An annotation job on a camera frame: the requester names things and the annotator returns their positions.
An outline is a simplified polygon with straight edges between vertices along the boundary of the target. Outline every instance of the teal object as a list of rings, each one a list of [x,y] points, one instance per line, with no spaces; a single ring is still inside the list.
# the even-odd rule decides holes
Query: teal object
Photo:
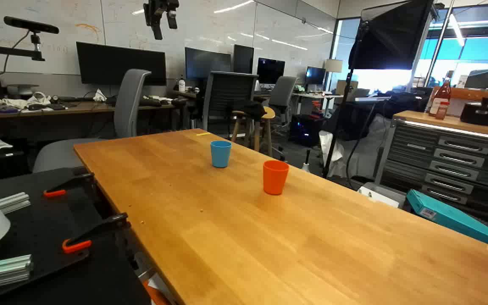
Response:
[[[213,140],[210,143],[210,152],[212,152],[212,165],[213,167],[227,167],[229,165],[230,142]]]
[[[417,189],[410,189],[407,197],[417,214],[488,243],[488,223]]]

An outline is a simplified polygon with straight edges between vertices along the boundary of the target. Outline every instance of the black stand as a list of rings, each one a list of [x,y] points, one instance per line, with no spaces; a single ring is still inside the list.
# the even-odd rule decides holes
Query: black stand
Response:
[[[342,106],[347,103],[347,94],[349,94],[349,87],[351,87],[352,70],[354,69],[351,67],[347,75],[346,75],[346,87],[344,87],[342,103],[339,104],[339,109],[334,111],[335,121],[334,121],[332,138],[330,138],[330,145],[329,145],[327,162],[324,164],[324,177],[329,175],[330,159],[332,159],[334,143],[335,143],[335,133],[339,131]]]
[[[354,70],[356,60],[359,57],[359,48],[361,48],[363,37],[364,37],[366,31],[368,31],[368,23],[361,21],[356,42],[352,43],[351,52],[349,52],[349,64],[347,64],[349,65],[349,72],[347,72],[347,77],[346,77],[346,87],[344,87],[342,103],[339,104],[339,109],[334,111],[335,121],[334,121],[332,140],[330,140],[330,147],[329,147],[329,153],[327,153],[327,162],[324,164],[324,177],[329,175],[330,157],[332,157],[334,143],[335,143],[335,133],[339,131],[339,126],[341,126],[342,108],[347,103],[352,70]]]

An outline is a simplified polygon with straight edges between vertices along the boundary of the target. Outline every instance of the office chair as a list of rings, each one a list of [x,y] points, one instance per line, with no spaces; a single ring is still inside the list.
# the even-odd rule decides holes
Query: office chair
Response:
[[[249,72],[210,72],[202,114],[203,128],[213,133],[229,131],[232,108],[252,99],[256,77]],[[213,130],[213,125],[224,125],[225,128]]]
[[[137,111],[142,94],[144,77],[151,70],[146,69],[129,69],[124,74],[119,96],[113,108],[113,128],[117,136],[132,136],[137,135]],[[66,138],[44,145],[34,162],[32,172],[51,170],[59,167],[81,167],[81,160],[73,150],[75,143],[93,142],[90,138]]]
[[[291,92],[295,86],[295,77],[281,75],[278,77],[271,94],[269,94],[269,106],[281,113],[283,121],[288,123],[291,118]]]

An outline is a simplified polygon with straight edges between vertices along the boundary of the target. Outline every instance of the cup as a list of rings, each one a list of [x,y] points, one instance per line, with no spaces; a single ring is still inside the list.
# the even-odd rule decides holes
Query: cup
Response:
[[[227,140],[213,140],[210,142],[212,165],[213,167],[227,167],[230,155],[230,142]]]
[[[288,162],[266,160],[263,164],[263,191],[269,194],[281,194],[288,172]]]

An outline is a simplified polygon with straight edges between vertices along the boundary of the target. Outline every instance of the stool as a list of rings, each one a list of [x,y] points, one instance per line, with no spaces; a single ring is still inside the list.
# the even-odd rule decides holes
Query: stool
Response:
[[[254,150],[259,150],[261,133],[264,131],[266,148],[268,148],[268,153],[271,155],[273,153],[273,120],[276,113],[271,106],[263,106],[263,108],[266,113],[258,121],[252,121],[252,118],[249,118],[242,109],[232,111],[234,114],[232,140],[237,142],[241,125],[244,123],[246,126],[244,143],[251,145],[252,142]]]

